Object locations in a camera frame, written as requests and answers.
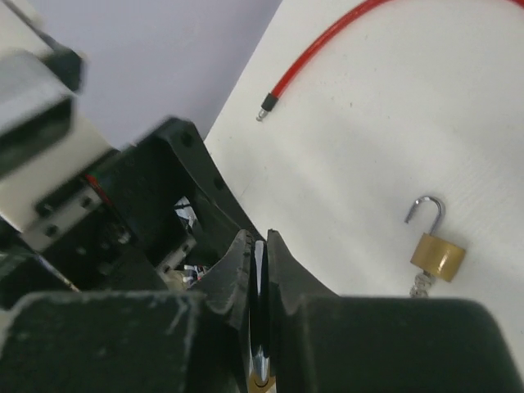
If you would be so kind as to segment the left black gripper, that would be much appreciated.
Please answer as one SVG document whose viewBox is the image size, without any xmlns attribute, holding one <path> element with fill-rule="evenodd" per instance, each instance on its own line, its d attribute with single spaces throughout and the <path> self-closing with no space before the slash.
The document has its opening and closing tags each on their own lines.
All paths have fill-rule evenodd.
<svg viewBox="0 0 524 393">
<path fill-rule="evenodd" d="M 196 216 L 199 260 L 218 261 L 241 230 L 262 238 L 197 127 L 171 116 L 31 200 L 1 236 L 1 288 L 164 290 L 162 264 L 188 238 L 183 197 Z"/>
</svg>

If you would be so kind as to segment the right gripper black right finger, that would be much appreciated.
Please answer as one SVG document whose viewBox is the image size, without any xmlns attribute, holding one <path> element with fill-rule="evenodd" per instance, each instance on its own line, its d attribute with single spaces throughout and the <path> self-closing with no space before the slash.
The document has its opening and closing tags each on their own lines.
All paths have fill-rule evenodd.
<svg viewBox="0 0 524 393">
<path fill-rule="evenodd" d="M 280 392 L 520 392 L 495 319 L 460 299 L 339 296 L 266 242 L 269 352 Z"/>
</svg>

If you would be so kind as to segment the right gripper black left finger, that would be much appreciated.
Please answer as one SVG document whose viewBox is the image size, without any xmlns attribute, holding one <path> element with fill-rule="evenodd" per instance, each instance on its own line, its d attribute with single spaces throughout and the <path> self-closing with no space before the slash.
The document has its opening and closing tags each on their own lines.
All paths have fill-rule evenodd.
<svg viewBox="0 0 524 393">
<path fill-rule="evenodd" d="M 253 237 L 186 291 L 40 292 L 7 312 L 4 392 L 245 392 Z"/>
</svg>

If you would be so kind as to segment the long shackle brass padlock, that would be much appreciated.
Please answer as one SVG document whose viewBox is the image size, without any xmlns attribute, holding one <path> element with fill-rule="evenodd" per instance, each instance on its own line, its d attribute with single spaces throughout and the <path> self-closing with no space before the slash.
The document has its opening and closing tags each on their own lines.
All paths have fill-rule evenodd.
<svg viewBox="0 0 524 393">
<path fill-rule="evenodd" d="M 275 384 L 271 373 L 269 253 L 265 241 L 252 247 L 250 272 L 250 376 L 249 392 L 267 392 Z"/>
</svg>

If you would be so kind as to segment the red cable lock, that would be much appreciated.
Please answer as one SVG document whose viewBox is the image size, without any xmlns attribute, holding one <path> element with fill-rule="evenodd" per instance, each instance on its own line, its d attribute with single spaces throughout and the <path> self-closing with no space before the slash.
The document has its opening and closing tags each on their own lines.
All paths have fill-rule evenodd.
<svg viewBox="0 0 524 393">
<path fill-rule="evenodd" d="M 324 80 L 345 74 L 350 93 L 364 96 L 366 74 L 387 70 L 382 86 L 394 99 L 412 97 L 414 84 L 437 91 L 449 76 L 500 72 L 501 53 L 523 54 L 521 1 L 362 1 L 334 21 L 291 63 L 263 100 L 256 116 L 264 118 L 284 105 L 305 74 Z"/>
</svg>

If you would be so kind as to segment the keys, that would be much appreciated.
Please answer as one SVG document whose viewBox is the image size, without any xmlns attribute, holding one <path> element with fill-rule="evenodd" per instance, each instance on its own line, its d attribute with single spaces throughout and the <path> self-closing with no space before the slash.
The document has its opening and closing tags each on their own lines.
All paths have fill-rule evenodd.
<svg viewBox="0 0 524 393">
<path fill-rule="evenodd" d="M 427 271 L 419 272 L 414 280 L 413 285 L 409 290 L 411 298 L 428 298 L 429 291 L 436 281 L 436 277 Z"/>
</svg>

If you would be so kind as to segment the small brass padlock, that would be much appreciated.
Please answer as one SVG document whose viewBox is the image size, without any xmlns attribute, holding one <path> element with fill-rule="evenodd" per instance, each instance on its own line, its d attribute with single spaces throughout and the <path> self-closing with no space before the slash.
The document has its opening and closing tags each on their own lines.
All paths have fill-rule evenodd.
<svg viewBox="0 0 524 393">
<path fill-rule="evenodd" d="M 438 237 L 434 232 L 445 217 L 445 205 L 435 196 L 420 196 L 410 206 L 404 222 L 408 224 L 423 203 L 431 202 L 436 206 L 436 216 L 428 232 L 424 232 L 411 256 L 410 263 L 424 273 L 452 282 L 466 256 L 466 250 L 452 242 Z"/>
</svg>

